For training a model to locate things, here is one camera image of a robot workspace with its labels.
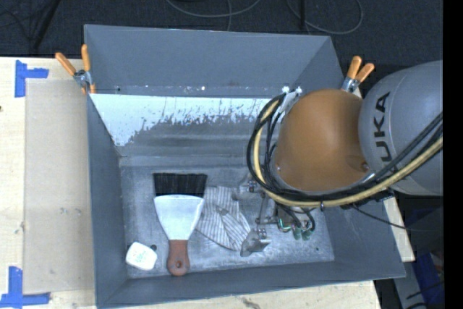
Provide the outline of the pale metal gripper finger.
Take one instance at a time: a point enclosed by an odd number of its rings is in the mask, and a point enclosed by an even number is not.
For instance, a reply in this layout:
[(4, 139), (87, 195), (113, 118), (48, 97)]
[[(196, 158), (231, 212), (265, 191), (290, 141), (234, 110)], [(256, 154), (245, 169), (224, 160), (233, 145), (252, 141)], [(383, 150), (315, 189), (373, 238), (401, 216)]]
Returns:
[(233, 200), (245, 201), (258, 196), (258, 184), (255, 181), (242, 182), (232, 188)]
[(263, 252), (272, 240), (268, 237), (265, 227), (252, 229), (242, 243), (240, 256), (243, 258), (251, 256), (253, 253)]

